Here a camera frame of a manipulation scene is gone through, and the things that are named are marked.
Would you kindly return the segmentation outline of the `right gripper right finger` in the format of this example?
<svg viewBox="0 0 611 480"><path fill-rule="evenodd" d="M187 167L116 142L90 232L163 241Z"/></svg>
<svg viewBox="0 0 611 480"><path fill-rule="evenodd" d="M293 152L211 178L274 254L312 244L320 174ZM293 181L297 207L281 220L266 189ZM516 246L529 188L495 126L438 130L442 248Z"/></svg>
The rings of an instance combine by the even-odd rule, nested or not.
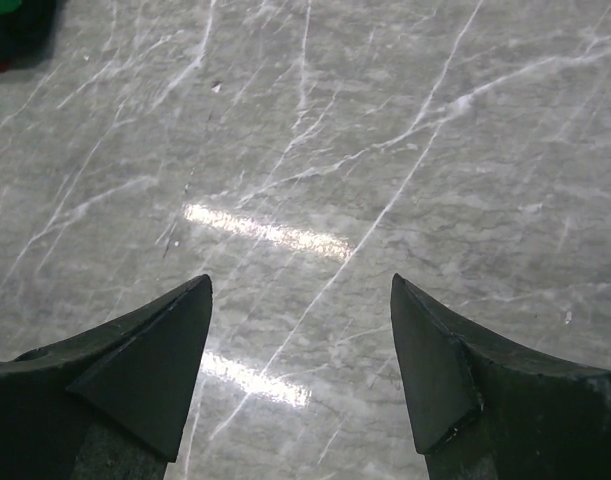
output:
<svg viewBox="0 0 611 480"><path fill-rule="evenodd" d="M518 344L400 275L395 350L433 479L611 479L611 370Z"/></svg>

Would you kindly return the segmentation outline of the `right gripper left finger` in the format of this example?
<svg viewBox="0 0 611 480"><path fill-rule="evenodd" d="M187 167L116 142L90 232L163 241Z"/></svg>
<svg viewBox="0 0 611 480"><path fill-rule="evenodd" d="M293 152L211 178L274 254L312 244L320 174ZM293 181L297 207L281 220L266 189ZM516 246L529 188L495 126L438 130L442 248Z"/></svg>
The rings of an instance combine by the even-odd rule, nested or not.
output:
<svg viewBox="0 0 611 480"><path fill-rule="evenodd" d="M0 361L0 479L161 479L179 454L212 314L198 276Z"/></svg>

